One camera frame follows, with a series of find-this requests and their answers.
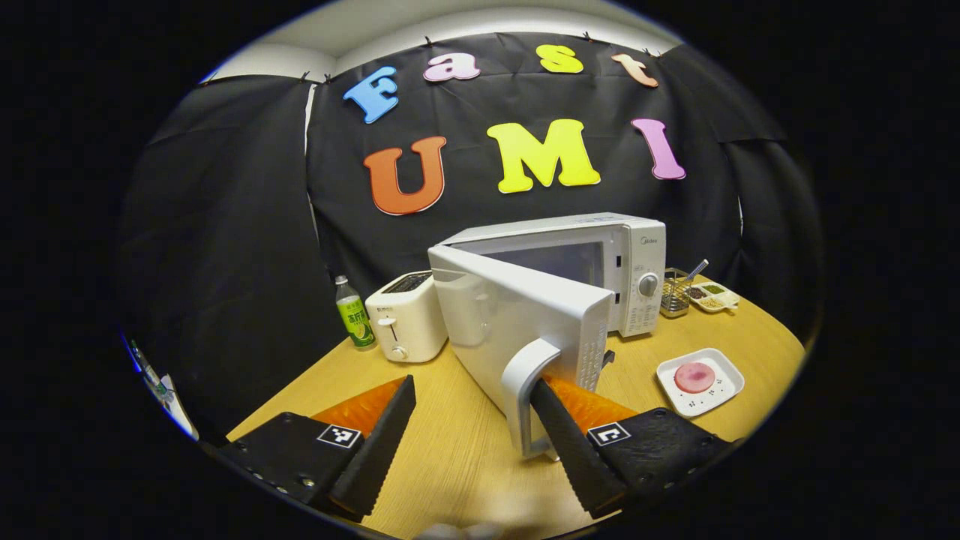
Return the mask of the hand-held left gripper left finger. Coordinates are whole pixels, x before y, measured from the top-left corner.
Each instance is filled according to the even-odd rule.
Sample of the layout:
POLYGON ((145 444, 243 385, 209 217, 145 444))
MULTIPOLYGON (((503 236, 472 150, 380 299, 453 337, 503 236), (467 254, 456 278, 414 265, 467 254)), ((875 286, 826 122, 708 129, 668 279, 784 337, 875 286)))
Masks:
POLYGON ((319 512, 371 515, 417 404, 398 377, 310 417, 282 412, 218 449, 257 481, 319 512))

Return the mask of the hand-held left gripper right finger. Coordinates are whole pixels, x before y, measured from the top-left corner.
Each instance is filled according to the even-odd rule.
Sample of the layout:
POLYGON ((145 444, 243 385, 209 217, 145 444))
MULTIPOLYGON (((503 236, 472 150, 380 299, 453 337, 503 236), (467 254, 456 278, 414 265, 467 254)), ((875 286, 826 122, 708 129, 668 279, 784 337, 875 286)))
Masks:
POLYGON ((668 408, 634 411, 555 376, 530 402, 592 518, 654 506, 735 450, 668 408))

